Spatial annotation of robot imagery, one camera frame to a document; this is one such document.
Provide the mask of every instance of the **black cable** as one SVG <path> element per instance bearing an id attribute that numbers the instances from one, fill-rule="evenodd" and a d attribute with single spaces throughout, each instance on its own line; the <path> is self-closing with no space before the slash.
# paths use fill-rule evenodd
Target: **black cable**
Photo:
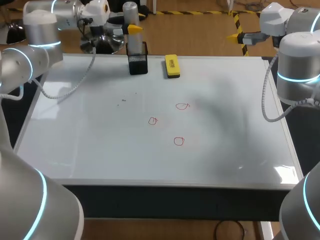
<path id="1" fill-rule="evenodd" d="M 80 26 L 79 26 L 80 21 L 83 22 L 83 23 L 82 23 L 82 27 L 83 27 L 82 30 L 81 30 L 81 28 L 80 28 Z M 86 28 L 86 26 L 87 26 L 88 24 L 90 24 L 90 23 L 92 23 L 92 22 L 93 22 L 93 19 L 92 19 L 92 18 L 80 18 L 80 19 L 78 19 L 78 21 L 76 22 L 76 26 L 78 27 L 80 33 L 81 33 L 82 36 L 83 36 L 86 40 L 88 40 L 89 42 L 90 42 L 90 39 L 87 38 L 86 35 L 85 35 L 85 28 Z"/>
<path id="2" fill-rule="evenodd" d="M 218 227 L 220 226 L 220 224 L 222 224 L 223 222 L 226 222 L 226 221 L 219 221 L 216 225 L 215 225 L 215 228 L 213 230 L 213 240 L 218 240 L 217 238 L 217 229 Z M 238 221 L 234 221 L 234 220 L 231 220 L 230 222 L 234 222 L 236 223 L 239 227 L 240 227 L 240 230 L 241 230 L 241 233 L 242 233 L 242 238 L 241 240 L 244 240 L 245 239 L 245 229 L 244 229 L 244 226 L 242 226 L 242 224 Z"/>
<path id="3" fill-rule="evenodd" d="M 291 3 L 292 6 L 294 6 L 294 7 L 296 7 L 296 8 L 299 8 L 297 5 L 295 5 L 295 4 L 292 2 L 292 0 L 290 0 L 290 3 Z"/>

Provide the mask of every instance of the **black base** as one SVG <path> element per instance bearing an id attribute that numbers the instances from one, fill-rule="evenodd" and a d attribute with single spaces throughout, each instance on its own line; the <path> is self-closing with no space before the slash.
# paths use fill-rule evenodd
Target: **black base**
<path id="1" fill-rule="evenodd" d="M 3 28 L 0 29 L 0 35 L 6 35 L 5 42 L 0 44 L 16 44 L 26 40 L 26 33 L 24 24 L 21 19 L 14 19 L 11 24 L 3 24 Z"/>
<path id="2" fill-rule="evenodd" d="M 145 41 L 142 42 L 142 44 L 143 46 L 141 54 L 130 54 L 128 51 L 128 43 L 125 44 L 130 75 L 140 75 L 148 73 L 148 47 Z"/>

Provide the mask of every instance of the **white cable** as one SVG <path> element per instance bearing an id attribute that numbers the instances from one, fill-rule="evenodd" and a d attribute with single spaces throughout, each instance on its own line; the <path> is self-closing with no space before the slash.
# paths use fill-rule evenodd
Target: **white cable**
<path id="1" fill-rule="evenodd" d="M 14 101 L 20 101 L 24 96 L 24 86 L 21 85 L 19 88 L 20 88 L 19 96 L 13 96 L 10 94 L 0 94 L 0 99 L 10 99 Z"/>
<path id="2" fill-rule="evenodd" d="M 278 52 L 276 53 L 276 55 L 273 57 L 272 61 L 269 64 L 269 67 L 265 73 L 265 77 L 264 77 L 264 82 L 263 82 L 263 89 L 262 89 L 262 98 L 261 98 L 261 108 L 262 108 L 262 115 L 264 117 L 265 120 L 267 120 L 269 123 L 274 123 L 277 122 L 281 119 L 283 119 L 285 116 L 287 116 L 294 108 L 298 107 L 298 106 L 318 106 L 320 105 L 319 101 L 315 101 L 311 98 L 309 99 L 303 99 L 300 101 L 296 101 L 294 104 L 292 104 L 287 110 L 284 111 L 284 113 L 282 113 L 280 116 L 271 119 L 268 118 L 266 115 L 266 110 L 265 110 L 265 96 L 266 96 L 266 88 L 267 88 L 267 83 L 268 83 L 268 78 L 269 78 L 269 73 L 271 71 L 271 68 L 273 66 L 273 64 L 275 63 L 275 61 L 278 58 Z"/>
<path id="3" fill-rule="evenodd" d="M 316 83 L 315 88 L 313 89 L 312 95 L 311 95 L 311 97 L 310 97 L 311 99 L 315 99 L 315 96 L 316 96 L 316 94 L 317 94 L 317 92 L 318 92 L 319 86 L 320 86 L 320 81 L 318 81 L 318 82 Z"/>
<path id="4" fill-rule="evenodd" d="M 85 71 L 83 77 L 81 78 L 81 80 L 77 83 L 77 85 L 72 88 L 69 92 L 65 93 L 65 94 L 62 94 L 60 96 L 50 96 L 48 95 L 44 88 L 41 86 L 40 82 L 38 82 L 38 80 L 36 79 L 33 79 L 33 81 L 35 82 L 35 84 L 40 88 L 42 94 L 47 97 L 48 99 L 62 99 L 62 98 L 65 98 L 69 95 L 71 95 L 75 90 L 77 90 L 77 88 L 80 86 L 80 84 L 86 79 L 86 76 L 88 74 L 88 72 L 90 71 L 91 67 L 93 66 L 94 62 L 95 62 L 95 59 L 96 59 L 96 48 L 93 47 L 93 55 L 92 55 L 92 59 L 91 59 L 91 62 L 87 68 L 87 70 Z"/>

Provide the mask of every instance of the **table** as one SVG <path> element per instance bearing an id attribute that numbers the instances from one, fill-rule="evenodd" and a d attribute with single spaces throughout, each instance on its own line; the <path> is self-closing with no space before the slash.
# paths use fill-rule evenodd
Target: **table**
<path id="1" fill-rule="evenodd" d="M 65 55 L 44 88 L 68 91 L 90 60 Z M 69 188 L 85 217 L 277 220 L 303 173 L 286 121 L 261 114 L 268 61 L 179 63 L 177 79 L 165 77 L 163 56 L 149 56 L 147 75 L 130 76 L 126 56 L 98 56 L 71 97 L 36 94 L 16 152 Z M 266 110 L 276 116 L 269 82 Z"/>

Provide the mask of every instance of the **whiteboard surface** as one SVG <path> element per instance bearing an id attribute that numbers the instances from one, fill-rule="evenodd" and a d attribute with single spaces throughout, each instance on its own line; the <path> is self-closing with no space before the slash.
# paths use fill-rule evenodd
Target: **whiteboard surface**
<path id="1" fill-rule="evenodd" d="M 90 61 L 65 55 L 44 89 L 66 93 Z M 179 65 L 181 77 L 167 79 L 164 56 L 148 56 L 149 73 L 132 76 L 126 56 L 97 56 L 72 96 L 35 97 L 16 152 L 61 184 L 292 188 L 302 174 L 287 124 L 261 111 L 266 61 L 180 57 Z M 282 111 L 274 95 L 269 84 L 270 117 Z"/>

